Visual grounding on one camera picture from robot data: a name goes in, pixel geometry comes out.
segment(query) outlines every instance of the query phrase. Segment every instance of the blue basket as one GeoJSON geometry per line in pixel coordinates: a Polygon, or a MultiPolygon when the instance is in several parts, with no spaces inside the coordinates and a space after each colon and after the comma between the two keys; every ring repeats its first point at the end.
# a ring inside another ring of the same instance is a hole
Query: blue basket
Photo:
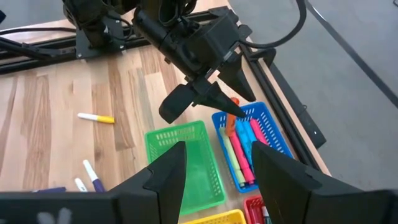
{"type": "MultiPolygon", "coordinates": [[[[263,102],[251,103],[249,105],[242,106],[241,108],[247,115],[243,119],[238,118],[238,120],[249,121],[250,119],[256,119],[259,122],[261,131],[264,134],[264,136],[266,137],[266,140],[267,140],[268,144],[270,145],[270,147],[293,158],[292,153],[290,152],[289,148],[287,147],[286,142],[285,142],[284,138],[282,137],[282,134],[280,133],[278,126],[275,124],[275,121],[272,119],[272,115],[270,114],[269,110],[267,109],[267,106],[265,103],[263,103],[263,102]]],[[[211,118],[212,118],[213,124],[216,128],[218,140],[221,144],[221,148],[223,149],[224,156],[225,156],[226,162],[229,167],[229,171],[232,174],[232,178],[234,180],[237,190],[241,193],[246,193],[246,192],[258,189],[259,187],[256,183],[254,183],[252,185],[247,184],[244,187],[239,186],[239,182],[235,176],[235,172],[233,170],[231,161],[229,160],[229,157],[228,157],[228,152],[224,146],[223,139],[218,130],[220,127],[226,126],[226,113],[218,112],[218,113],[213,114],[213,116],[211,118]]]]}

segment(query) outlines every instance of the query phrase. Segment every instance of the yellow basket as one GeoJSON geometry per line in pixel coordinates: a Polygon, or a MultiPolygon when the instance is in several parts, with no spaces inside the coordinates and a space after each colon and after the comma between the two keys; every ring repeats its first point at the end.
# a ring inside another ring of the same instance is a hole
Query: yellow basket
{"type": "Polygon", "coordinates": [[[243,212],[239,209],[212,215],[198,220],[190,221],[184,224],[246,224],[243,212]]]}

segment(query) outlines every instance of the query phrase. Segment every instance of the white marker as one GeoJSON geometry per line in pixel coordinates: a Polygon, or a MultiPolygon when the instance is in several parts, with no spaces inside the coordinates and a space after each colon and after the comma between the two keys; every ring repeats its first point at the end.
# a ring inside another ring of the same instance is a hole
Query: white marker
{"type": "Polygon", "coordinates": [[[94,185],[95,192],[105,192],[106,190],[104,188],[104,185],[102,184],[98,176],[95,174],[95,171],[93,167],[90,165],[90,162],[88,162],[88,160],[85,159],[83,161],[83,165],[85,166],[88,176],[90,177],[94,185]]]}
{"type": "Polygon", "coordinates": [[[86,186],[84,185],[83,181],[81,181],[80,178],[76,178],[75,183],[80,192],[88,192],[86,186]]]}
{"type": "Polygon", "coordinates": [[[77,116],[82,119],[88,119],[90,121],[98,121],[102,123],[114,124],[114,117],[111,116],[100,116],[95,114],[78,113],[77,116]]]}

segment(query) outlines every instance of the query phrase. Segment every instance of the green basket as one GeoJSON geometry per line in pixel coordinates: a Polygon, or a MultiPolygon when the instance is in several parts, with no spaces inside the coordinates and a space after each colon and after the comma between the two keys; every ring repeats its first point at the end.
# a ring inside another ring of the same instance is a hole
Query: green basket
{"type": "Polygon", "coordinates": [[[187,146],[187,178],[180,215],[224,203],[224,186],[202,121],[146,133],[148,162],[157,159],[178,141],[185,141],[187,146]]]}

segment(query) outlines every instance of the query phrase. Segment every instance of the wooden table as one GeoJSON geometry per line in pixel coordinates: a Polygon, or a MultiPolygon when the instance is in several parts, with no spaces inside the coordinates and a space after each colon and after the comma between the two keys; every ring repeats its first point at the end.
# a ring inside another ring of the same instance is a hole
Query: wooden table
{"type": "MultiPolygon", "coordinates": [[[[229,6],[227,0],[199,1],[195,11],[229,6]]],[[[132,13],[126,15],[131,19],[132,13]]],[[[71,27],[66,21],[33,27],[71,27]]],[[[70,35],[61,32],[23,33],[5,37],[19,42],[36,42],[70,35]]],[[[272,74],[262,63],[280,98],[322,171],[329,174],[272,74]]],[[[243,70],[258,101],[268,104],[246,61],[243,70]]],[[[0,77],[0,190],[25,191],[65,186],[77,191],[74,178],[81,178],[93,190],[83,168],[88,159],[107,189],[113,188],[147,165],[144,135],[171,125],[202,120],[210,137],[228,200],[225,204],[184,216],[180,222],[243,207],[217,140],[211,116],[217,110],[189,107],[174,124],[158,114],[162,100],[183,83],[184,75],[167,65],[152,46],[122,54],[76,60],[0,77]],[[114,125],[77,118],[77,113],[110,114],[114,125]]],[[[219,81],[229,96],[238,96],[219,81]]],[[[247,102],[240,98],[242,104],[247,102]]]]}

